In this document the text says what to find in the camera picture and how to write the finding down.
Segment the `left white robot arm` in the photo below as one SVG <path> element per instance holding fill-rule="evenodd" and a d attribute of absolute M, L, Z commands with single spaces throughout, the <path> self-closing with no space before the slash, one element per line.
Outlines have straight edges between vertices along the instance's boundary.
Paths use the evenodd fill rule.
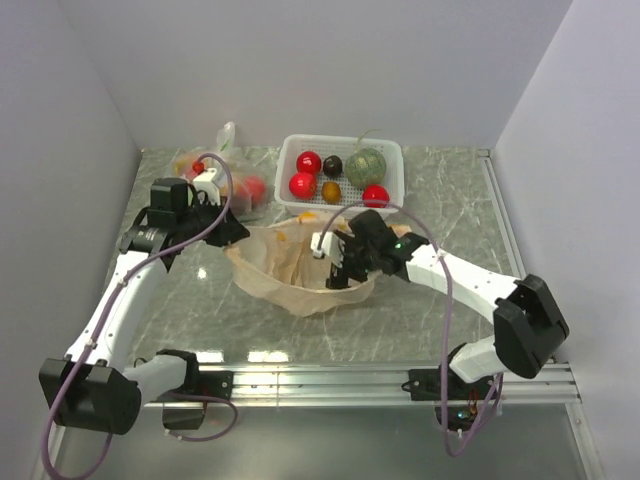
<path fill-rule="evenodd" d="M 111 280 L 83 333 L 63 358 L 40 368 L 51 424 L 123 435 L 145 404 L 164 395 L 189 402 L 200 393 L 194 353 L 164 349 L 134 368 L 126 357 L 155 290 L 187 246 L 203 241 L 222 248 L 249 235 L 215 173 L 152 184 L 150 203 L 123 234 Z"/>

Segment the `green netted fake melon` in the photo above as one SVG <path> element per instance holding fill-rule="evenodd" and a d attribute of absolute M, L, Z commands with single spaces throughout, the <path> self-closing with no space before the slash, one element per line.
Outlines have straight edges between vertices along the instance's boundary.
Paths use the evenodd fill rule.
<path fill-rule="evenodd" d="M 362 141 L 375 129 L 365 131 L 356 140 L 354 152 L 345 160 L 343 172 L 349 183 L 358 189 L 379 184 L 386 175 L 387 162 L 383 153 L 374 147 L 364 147 Z"/>

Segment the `beige plastic bag orange prints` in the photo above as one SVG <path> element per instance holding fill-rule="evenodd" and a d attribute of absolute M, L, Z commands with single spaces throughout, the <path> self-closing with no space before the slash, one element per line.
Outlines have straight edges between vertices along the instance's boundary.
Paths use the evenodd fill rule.
<path fill-rule="evenodd" d="M 225 248 L 233 279 L 249 295 L 306 317 L 341 305 L 361 303 L 372 293 L 376 273 L 341 290 L 325 285 L 331 261 L 312 255 L 312 234 L 330 219 L 326 212 L 307 211 L 267 227 L 250 226 L 250 236 Z"/>

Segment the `red fake apple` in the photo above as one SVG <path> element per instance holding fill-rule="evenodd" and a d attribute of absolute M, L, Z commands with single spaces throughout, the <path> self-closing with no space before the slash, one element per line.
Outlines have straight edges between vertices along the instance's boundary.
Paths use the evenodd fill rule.
<path fill-rule="evenodd" d="M 310 200 L 317 191 L 316 176 L 307 172 L 297 172 L 291 176 L 288 187 L 295 198 Z"/>
<path fill-rule="evenodd" d="M 362 202 L 368 208 L 385 208 L 389 201 L 389 193 L 379 184 L 367 186 L 362 193 Z"/>
<path fill-rule="evenodd" d="M 314 151 L 304 151 L 296 159 L 296 169 L 300 173 L 317 175 L 322 170 L 323 161 Z"/>

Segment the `dark brown fake fruit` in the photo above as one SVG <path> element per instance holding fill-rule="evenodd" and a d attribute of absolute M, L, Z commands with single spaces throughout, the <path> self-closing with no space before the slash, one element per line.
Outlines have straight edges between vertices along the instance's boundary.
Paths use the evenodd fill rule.
<path fill-rule="evenodd" d="M 323 161 L 323 173 L 328 178 L 337 178 L 342 175 L 343 162 L 337 155 L 330 155 Z"/>

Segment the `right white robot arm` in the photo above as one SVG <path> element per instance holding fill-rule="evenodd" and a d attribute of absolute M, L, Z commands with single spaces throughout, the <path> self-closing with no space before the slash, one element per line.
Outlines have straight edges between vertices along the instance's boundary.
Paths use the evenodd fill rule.
<path fill-rule="evenodd" d="M 358 214 L 348 226 L 348 232 L 325 226 L 312 236 L 312 254 L 331 261 L 328 288 L 342 289 L 381 272 L 439 291 L 449 303 L 465 305 L 492 325 L 492 336 L 463 344 L 442 360 L 440 386 L 449 398 L 462 399 L 497 374 L 535 378 L 568 338 L 570 329 L 540 277 L 494 273 L 424 236 L 399 236 L 374 210 Z"/>

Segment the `white perforated plastic basket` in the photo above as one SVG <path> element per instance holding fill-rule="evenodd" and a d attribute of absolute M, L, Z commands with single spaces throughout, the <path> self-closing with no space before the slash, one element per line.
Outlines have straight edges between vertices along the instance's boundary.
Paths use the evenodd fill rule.
<path fill-rule="evenodd" d="M 312 151 L 318 154 L 322 160 L 327 156 L 337 155 L 345 160 L 357 151 L 356 137 L 327 136 L 311 134 L 292 134 L 285 138 L 280 150 L 276 166 L 274 180 L 274 199 L 290 214 L 299 215 L 307 211 L 321 211 L 335 213 L 340 208 L 362 199 L 362 189 L 357 189 L 344 177 L 335 182 L 340 186 L 341 199 L 337 204 L 329 204 L 321 195 L 322 185 L 330 181 L 324 173 L 317 176 L 316 194 L 311 199 L 300 199 L 293 195 L 289 189 L 290 178 L 297 172 L 296 161 L 300 154 Z M 373 148 L 379 151 L 386 161 L 386 175 L 380 184 L 390 196 L 390 202 L 396 205 L 404 205 L 405 197 L 405 171 L 404 158 L 401 147 L 394 141 L 375 138 L 365 138 L 361 141 L 360 148 Z"/>

